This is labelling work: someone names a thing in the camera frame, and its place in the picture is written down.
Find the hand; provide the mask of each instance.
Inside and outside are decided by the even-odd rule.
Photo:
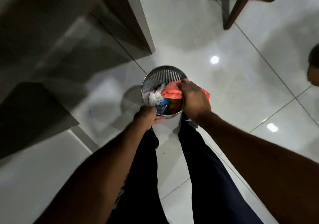
[[[191,81],[183,80],[179,85],[183,94],[182,110],[198,124],[201,116],[210,113],[211,105],[202,89]]]
[[[152,106],[141,106],[138,115],[135,119],[146,127],[146,130],[150,129],[152,125],[163,122],[165,120],[164,116],[158,116],[156,114],[156,108]]]

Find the chair leg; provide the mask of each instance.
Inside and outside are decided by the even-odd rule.
[[[247,2],[248,2],[248,0],[237,0],[236,1],[234,8],[230,12],[229,17],[224,24],[225,30],[228,30],[229,28],[231,28],[231,26],[234,24],[235,20],[237,19],[238,15],[242,11],[242,9],[245,7]]]

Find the navy pants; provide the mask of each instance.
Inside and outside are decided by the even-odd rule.
[[[194,223],[262,223],[201,135],[182,123],[178,137],[192,182]],[[123,195],[107,224],[168,223],[157,190],[158,144],[154,132],[148,130],[135,154]]]

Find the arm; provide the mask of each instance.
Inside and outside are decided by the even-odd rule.
[[[145,131],[164,119],[142,106],[122,133],[76,169],[35,224],[105,224]]]
[[[185,113],[209,133],[279,223],[319,223],[316,162],[225,122],[194,83],[180,88]]]

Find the pink cloth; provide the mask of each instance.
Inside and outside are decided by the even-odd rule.
[[[165,86],[165,88],[162,90],[161,95],[165,98],[168,99],[181,99],[182,98],[182,93],[180,88],[178,87],[178,84],[181,83],[180,81],[174,81],[174,82],[170,82],[168,85]],[[210,98],[210,94],[202,89],[202,91],[205,93],[208,101]]]

